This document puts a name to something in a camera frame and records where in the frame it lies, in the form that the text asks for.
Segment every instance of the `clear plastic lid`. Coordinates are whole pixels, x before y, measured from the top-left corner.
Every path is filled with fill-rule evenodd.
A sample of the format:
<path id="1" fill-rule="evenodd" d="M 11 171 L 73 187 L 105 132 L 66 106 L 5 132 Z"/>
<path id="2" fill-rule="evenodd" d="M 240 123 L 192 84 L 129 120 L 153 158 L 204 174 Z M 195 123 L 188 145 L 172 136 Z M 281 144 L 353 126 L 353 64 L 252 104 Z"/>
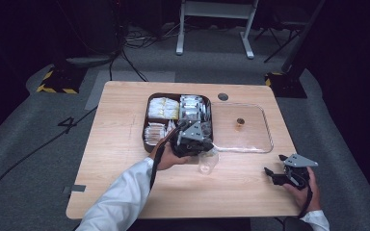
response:
<path id="1" fill-rule="evenodd" d="M 273 141 L 262 108 L 254 104 L 212 103 L 213 143 L 220 152 L 268 153 Z"/>

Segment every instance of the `clear cup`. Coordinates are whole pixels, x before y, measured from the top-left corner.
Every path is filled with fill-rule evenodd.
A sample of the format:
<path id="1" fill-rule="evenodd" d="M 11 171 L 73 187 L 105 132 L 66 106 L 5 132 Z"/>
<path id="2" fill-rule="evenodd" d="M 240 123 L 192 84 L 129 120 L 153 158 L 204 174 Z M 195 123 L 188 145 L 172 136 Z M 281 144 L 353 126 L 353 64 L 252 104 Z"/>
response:
<path id="1" fill-rule="evenodd" d="M 214 149 L 208 152 L 201 152 L 198 157 L 198 171 L 203 175 L 209 175 L 215 165 L 219 162 L 219 153 Z"/>

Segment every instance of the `wire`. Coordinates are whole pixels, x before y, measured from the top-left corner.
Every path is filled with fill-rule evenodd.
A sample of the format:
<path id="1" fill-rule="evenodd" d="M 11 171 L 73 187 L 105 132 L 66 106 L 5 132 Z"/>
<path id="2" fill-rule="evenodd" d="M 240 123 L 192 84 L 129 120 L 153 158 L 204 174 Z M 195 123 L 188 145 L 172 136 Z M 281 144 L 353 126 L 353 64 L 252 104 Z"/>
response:
<path id="1" fill-rule="evenodd" d="M 113 72 L 111 71 L 111 67 L 113 66 L 113 62 L 114 60 L 117 58 L 117 56 L 115 56 L 111 61 L 110 61 L 110 65 L 109 65 L 109 74 L 110 74 L 110 81 L 113 81 Z"/>
<path id="2" fill-rule="evenodd" d="M 140 71 L 138 70 L 134 65 L 133 63 L 131 63 L 131 61 L 128 60 L 128 57 L 127 55 L 125 54 L 125 51 L 124 49 L 122 49 L 122 52 L 121 52 L 121 56 L 123 59 L 125 59 L 130 65 L 131 67 L 133 68 L 133 70 L 138 74 L 138 76 L 140 76 L 140 78 L 144 81 L 144 82 L 148 82 L 148 80 L 146 79 L 145 75 Z"/>
<path id="3" fill-rule="evenodd" d="M 298 218 L 302 218 L 302 217 L 304 217 L 305 212 L 307 211 L 308 206 L 310 205 L 313 192 L 311 190 L 310 184 L 308 184 L 308 182 L 304 178 L 302 178 L 302 176 L 300 174 L 297 174 L 295 172 L 292 172 L 292 174 L 299 177 L 305 183 L 305 185 L 308 187 L 308 189 L 307 189 L 307 199 L 306 199 L 305 204 L 302 208 L 302 211 L 298 215 Z"/>
<path id="4" fill-rule="evenodd" d="M 76 231 L 76 229 L 80 226 L 81 223 L 77 224 L 76 227 L 73 228 L 73 231 Z"/>
<path id="5" fill-rule="evenodd" d="M 57 136 L 55 136 L 54 138 L 50 139 L 49 141 L 45 142 L 44 144 L 42 144 L 41 146 L 39 146 L 38 148 L 36 148 L 35 150 L 33 150 L 32 152 L 30 152 L 29 154 L 27 154 L 26 156 L 24 156 L 22 159 L 20 159 L 19 161 L 17 161 L 14 165 L 12 165 L 11 167 L 9 167 L 1 176 L 0 176 L 0 182 L 1 180 L 9 173 L 11 172 L 15 167 L 17 167 L 19 164 L 21 164 L 22 162 L 24 162 L 25 160 L 27 160 L 29 157 L 31 157 L 33 154 L 37 153 L 39 150 L 41 150 L 42 148 L 46 147 L 49 143 L 55 141 L 56 139 L 58 139 L 59 137 L 61 137 L 63 134 L 65 134 L 66 132 L 68 132 L 68 130 L 70 130 L 71 127 L 77 125 L 77 123 L 79 123 L 81 120 L 83 120 L 85 117 L 87 117 L 89 114 L 91 114 L 93 111 L 95 111 L 97 109 L 97 107 L 93 108 L 92 110 L 90 110 L 88 113 L 86 113 L 85 115 L 83 115 L 80 119 L 78 119 L 75 123 L 73 124 L 70 124 L 67 126 L 67 128 L 59 133 Z"/>
<path id="6" fill-rule="evenodd" d="M 284 224 L 283 224 L 283 221 L 281 221 L 281 219 L 280 218 L 274 218 L 275 220 L 277 220 L 281 225 L 283 225 L 284 226 Z"/>
<path id="7" fill-rule="evenodd" d="M 179 35 L 179 33 L 170 35 L 170 33 L 179 26 L 180 24 L 176 24 L 172 28 L 168 30 L 168 32 L 164 33 L 163 36 L 161 36 L 161 39 L 158 39 L 156 37 L 152 36 L 144 36 L 142 31 L 130 31 L 128 35 L 125 37 L 125 47 L 132 48 L 132 49 L 139 49 L 139 48 L 147 48 L 154 44 L 157 41 L 164 41 L 172 37 L 176 37 Z"/>
<path id="8" fill-rule="evenodd" d="M 165 144 L 170 141 L 170 139 L 182 129 L 183 124 L 178 124 L 176 128 L 174 128 L 166 137 L 164 137 L 164 141 L 159 143 L 159 146 L 156 147 L 156 153 L 154 157 L 154 163 L 152 164 L 152 172 L 151 172 L 151 179 L 149 180 L 149 190 L 151 191 L 152 186 L 154 186 L 155 177 L 157 174 L 158 165 L 161 162 L 162 155 L 164 154 Z"/>

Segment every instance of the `table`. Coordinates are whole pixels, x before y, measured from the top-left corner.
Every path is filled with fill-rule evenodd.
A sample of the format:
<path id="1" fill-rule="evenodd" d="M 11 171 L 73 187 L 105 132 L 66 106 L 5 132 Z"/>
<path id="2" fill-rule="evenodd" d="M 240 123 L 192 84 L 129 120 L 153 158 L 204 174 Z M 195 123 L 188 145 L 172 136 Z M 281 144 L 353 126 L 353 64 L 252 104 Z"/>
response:
<path id="1" fill-rule="evenodd" d="M 225 17 L 225 18 L 239 18 L 246 19 L 245 32 L 241 32 L 240 36 L 245 47 L 246 56 L 248 59 L 253 59 L 254 54 L 251 50 L 251 44 L 248 41 L 251 24 L 254 19 L 258 0 L 253 0 L 252 4 L 229 4 L 229 3 L 214 3 L 214 2 L 193 2 L 182 0 L 181 16 L 178 42 L 176 44 L 176 54 L 183 54 L 184 46 L 184 25 L 185 15 L 189 16 L 209 16 L 209 17 Z"/>
<path id="2" fill-rule="evenodd" d="M 158 171 L 140 218 L 241 218 L 295 216 L 294 199 L 274 186 L 263 167 L 282 172 L 279 154 L 295 153 L 293 142 L 270 88 L 266 86 L 179 83 L 108 82 L 94 118 L 66 214 L 81 218 L 112 182 L 127 168 L 145 158 L 142 132 L 146 102 L 155 92 L 202 94 L 219 102 L 257 104 L 266 114 L 274 148 L 267 154 L 221 153 L 210 175 L 196 165 Z"/>

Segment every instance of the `white sleeve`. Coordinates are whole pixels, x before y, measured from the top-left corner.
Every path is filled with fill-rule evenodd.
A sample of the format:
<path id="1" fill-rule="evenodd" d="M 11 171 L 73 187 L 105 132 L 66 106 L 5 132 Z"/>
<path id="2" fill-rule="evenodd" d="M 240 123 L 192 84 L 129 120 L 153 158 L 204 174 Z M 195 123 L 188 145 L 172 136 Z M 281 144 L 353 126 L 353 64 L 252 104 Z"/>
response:
<path id="1" fill-rule="evenodd" d="M 127 230 L 148 198 L 152 165 L 153 160 L 147 157 L 123 172 L 92 205 L 76 230 Z"/>
<path id="2" fill-rule="evenodd" d="M 330 231 L 329 221 L 322 210 L 308 212 L 302 220 L 311 225 L 314 231 Z"/>

